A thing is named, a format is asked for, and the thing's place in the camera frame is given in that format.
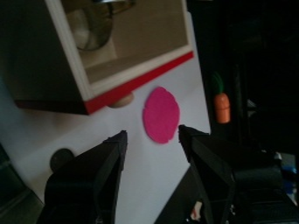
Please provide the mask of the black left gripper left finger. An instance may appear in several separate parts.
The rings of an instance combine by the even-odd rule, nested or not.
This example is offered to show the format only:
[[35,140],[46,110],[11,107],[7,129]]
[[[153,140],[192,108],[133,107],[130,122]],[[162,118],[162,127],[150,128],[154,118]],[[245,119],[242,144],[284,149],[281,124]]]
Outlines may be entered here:
[[35,224],[114,224],[125,154],[121,130],[50,175]]

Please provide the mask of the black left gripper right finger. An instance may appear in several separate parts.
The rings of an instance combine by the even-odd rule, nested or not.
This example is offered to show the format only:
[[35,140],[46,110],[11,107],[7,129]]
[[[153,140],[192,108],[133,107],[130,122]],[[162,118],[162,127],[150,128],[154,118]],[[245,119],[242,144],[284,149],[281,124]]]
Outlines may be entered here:
[[184,125],[178,139],[206,224],[299,224],[299,207],[285,195],[273,157]]

